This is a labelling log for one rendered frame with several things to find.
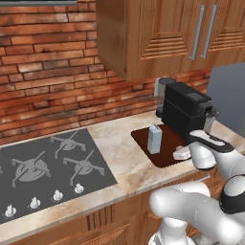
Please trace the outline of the grey fridge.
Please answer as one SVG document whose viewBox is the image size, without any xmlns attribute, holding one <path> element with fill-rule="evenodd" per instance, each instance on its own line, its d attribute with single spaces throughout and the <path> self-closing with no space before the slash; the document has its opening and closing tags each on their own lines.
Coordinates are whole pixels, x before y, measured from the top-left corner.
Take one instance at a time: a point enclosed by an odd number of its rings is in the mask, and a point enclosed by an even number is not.
<svg viewBox="0 0 245 245">
<path fill-rule="evenodd" d="M 245 62 L 213 68 L 207 95 L 217 120 L 245 138 Z"/>
</svg>

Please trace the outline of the narrow wooden cupboard door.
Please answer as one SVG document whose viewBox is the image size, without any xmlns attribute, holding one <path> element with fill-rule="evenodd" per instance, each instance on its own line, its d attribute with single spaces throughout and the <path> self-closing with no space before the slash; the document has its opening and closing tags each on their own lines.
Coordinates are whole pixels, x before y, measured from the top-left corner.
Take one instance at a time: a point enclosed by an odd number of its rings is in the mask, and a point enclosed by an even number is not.
<svg viewBox="0 0 245 245">
<path fill-rule="evenodd" d="M 214 0 L 211 39 L 207 57 L 209 68 L 245 62 L 245 0 Z"/>
</svg>

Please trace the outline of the grey extractor hood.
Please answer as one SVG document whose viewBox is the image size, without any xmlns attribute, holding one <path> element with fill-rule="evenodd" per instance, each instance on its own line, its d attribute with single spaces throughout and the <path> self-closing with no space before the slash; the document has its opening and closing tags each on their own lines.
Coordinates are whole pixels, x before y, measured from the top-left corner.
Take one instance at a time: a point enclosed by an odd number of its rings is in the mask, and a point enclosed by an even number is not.
<svg viewBox="0 0 245 245">
<path fill-rule="evenodd" d="M 78 0 L 0 0 L 0 7 L 73 6 Z"/>
</svg>

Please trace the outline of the pale blue milk carton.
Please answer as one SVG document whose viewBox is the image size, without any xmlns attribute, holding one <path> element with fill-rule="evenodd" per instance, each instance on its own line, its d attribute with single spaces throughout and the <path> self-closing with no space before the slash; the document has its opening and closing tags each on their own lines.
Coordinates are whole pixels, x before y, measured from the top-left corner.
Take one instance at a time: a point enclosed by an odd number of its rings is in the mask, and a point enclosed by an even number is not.
<svg viewBox="0 0 245 245">
<path fill-rule="evenodd" d="M 162 135 L 163 131 L 158 125 L 153 124 L 149 127 L 147 150 L 151 154 L 156 154 L 161 151 Z"/>
</svg>

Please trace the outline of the wooden base cupboards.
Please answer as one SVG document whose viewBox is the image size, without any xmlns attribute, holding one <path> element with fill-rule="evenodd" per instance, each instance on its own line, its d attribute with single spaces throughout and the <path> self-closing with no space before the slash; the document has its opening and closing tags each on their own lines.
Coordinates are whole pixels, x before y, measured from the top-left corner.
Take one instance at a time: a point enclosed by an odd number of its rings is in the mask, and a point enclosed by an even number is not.
<svg viewBox="0 0 245 245">
<path fill-rule="evenodd" d="M 216 197 L 223 183 L 216 168 L 181 165 L 116 179 L 115 186 L 0 225 L 0 245 L 146 245 L 160 225 L 149 209 L 151 192 L 203 179 Z"/>
</svg>

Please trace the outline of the dark brown tray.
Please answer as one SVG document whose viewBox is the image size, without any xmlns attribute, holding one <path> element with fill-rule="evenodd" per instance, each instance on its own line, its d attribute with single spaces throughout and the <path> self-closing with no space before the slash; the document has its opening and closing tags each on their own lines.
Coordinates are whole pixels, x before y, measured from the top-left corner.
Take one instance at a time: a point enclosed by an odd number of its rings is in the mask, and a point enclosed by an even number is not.
<svg viewBox="0 0 245 245">
<path fill-rule="evenodd" d="M 147 149 L 148 127 L 132 131 L 131 136 L 155 167 L 169 167 L 178 163 L 178 161 L 173 158 L 173 152 L 176 150 L 176 147 L 180 145 L 186 146 L 187 143 L 169 126 L 159 124 L 159 127 L 163 131 L 163 136 L 161 150 L 156 154 L 151 154 Z"/>
</svg>

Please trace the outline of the wooden wall cupboard carcass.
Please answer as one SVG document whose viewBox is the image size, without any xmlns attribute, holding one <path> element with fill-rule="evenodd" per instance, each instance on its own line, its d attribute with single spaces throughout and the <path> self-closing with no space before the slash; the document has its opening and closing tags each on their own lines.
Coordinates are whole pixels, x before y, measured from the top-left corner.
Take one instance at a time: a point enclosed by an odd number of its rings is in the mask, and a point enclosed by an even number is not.
<svg viewBox="0 0 245 245">
<path fill-rule="evenodd" d="M 205 0 L 205 13 L 194 66 L 190 71 L 208 69 L 201 57 L 207 37 L 214 0 Z M 129 0 L 96 0 L 99 60 L 125 78 Z"/>
</svg>

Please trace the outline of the black coffee machine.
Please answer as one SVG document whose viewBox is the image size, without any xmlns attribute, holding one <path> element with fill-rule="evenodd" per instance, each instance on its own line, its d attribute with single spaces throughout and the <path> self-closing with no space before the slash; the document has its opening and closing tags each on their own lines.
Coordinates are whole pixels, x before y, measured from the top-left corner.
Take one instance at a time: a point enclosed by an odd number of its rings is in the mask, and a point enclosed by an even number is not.
<svg viewBox="0 0 245 245">
<path fill-rule="evenodd" d="M 210 131 L 219 115 L 209 96 L 174 78 L 159 78 L 155 96 L 156 116 L 183 139 L 192 130 Z"/>
</svg>

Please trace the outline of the grey gas hob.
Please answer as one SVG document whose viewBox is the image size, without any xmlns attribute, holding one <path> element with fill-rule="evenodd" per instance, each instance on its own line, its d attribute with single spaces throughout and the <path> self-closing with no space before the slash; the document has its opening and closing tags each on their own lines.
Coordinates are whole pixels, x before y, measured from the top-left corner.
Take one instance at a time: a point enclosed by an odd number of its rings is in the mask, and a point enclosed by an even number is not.
<svg viewBox="0 0 245 245">
<path fill-rule="evenodd" d="M 84 187 L 81 194 L 75 186 Z M 17 145 L 0 146 L 0 224 L 117 183 L 85 128 Z M 63 197 L 55 201 L 58 189 Z M 40 201 L 37 209 L 32 199 Z M 6 217 L 8 205 L 16 208 Z"/>
</svg>

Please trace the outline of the wide wooden cupboard door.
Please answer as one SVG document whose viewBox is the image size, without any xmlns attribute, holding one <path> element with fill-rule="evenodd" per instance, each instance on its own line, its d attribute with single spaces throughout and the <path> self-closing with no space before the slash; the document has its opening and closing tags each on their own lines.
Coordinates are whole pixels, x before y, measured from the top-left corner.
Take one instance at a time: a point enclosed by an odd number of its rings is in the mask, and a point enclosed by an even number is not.
<svg viewBox="0 0 245 245">
<path fill-rule="evenodd" d="M 205 0 L 129 0 L 125 78 L 191 70 L 205 4 Z"/>
</svg>

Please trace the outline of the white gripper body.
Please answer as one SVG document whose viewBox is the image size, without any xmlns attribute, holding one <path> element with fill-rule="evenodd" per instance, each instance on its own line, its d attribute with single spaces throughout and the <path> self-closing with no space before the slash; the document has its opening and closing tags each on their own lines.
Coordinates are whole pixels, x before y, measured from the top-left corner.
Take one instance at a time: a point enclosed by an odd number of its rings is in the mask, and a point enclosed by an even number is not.
<svg viewBox="0 0 245 245">
<path fill-rule="evenodd" d="M 188 146 L 179 145 L 173 152 L 173 159 L 185 161 L 190 158 L 190 151 Z"/>
</svg>

